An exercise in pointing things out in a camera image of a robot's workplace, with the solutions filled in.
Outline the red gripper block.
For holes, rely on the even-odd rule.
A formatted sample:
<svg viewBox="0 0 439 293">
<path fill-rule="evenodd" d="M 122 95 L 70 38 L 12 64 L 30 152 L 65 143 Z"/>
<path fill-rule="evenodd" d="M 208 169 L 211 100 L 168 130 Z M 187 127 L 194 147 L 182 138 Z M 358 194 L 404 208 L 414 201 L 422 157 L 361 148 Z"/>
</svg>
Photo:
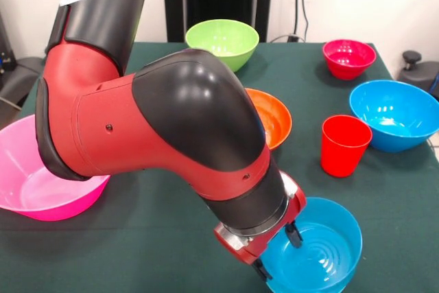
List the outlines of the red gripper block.
<svg viewBox="0 0 439 293">
<path fill-rule="evenodd" d="M 219 223 L 214 229 L 214 235 L 220 244 L 236 259 L 252 264 L 254 271 L 263 281 L 271 280 L 272 275 L 266 270 L 263 262 L 258 258 L 268 247 L 270 240 L 285 226 L 285 234 L 294 248 L 302 246 L 302 236 L 293 222 L 306 206 L 306 197 L 303 190 L 297 187 L 295 194 L 289 197 L 289 203 L 283 218 L 269 231 L 248 238 L 232 234 Z"/>
</svg>

